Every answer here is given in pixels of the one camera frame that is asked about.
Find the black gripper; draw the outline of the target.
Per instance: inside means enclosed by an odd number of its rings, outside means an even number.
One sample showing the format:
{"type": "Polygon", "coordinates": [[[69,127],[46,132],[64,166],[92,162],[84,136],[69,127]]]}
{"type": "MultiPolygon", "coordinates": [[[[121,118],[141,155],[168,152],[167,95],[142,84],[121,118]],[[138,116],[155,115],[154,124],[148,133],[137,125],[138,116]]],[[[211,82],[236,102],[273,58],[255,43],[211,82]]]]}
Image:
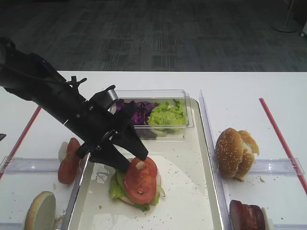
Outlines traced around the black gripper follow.
{"type": "Polygon", "coordinates": [[[93,108],[78,91],[80,81],[43,80],[35,85],[35,102],[80,137],[84,144],[78,150],[83,158],[90,152],[90,162],[126,171],[130,162],[115,146],[120,146],[140,160],[148,150],[140,140],[130,119],[121,122],[109,110],[93,108]]]}

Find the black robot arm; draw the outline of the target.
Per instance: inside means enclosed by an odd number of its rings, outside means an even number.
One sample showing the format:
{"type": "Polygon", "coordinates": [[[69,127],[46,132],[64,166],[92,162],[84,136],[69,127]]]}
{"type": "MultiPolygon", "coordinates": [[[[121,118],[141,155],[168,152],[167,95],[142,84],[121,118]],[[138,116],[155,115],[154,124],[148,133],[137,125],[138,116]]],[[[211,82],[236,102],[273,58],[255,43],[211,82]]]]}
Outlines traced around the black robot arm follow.
{"type": "Polygon", "coordinates": [[[89,155],[91,162],[125,171],[130,163],[117,147],[140,160],[148,155],[131,121],[134,103],[110,112],[118,100],[114,85],[85,99],[75,77],[66,81],[45,59],[20,52],[7,37],[0,39],[0,84],[7,92],[35,102],[81,138],[79,158],[89,155]]]}

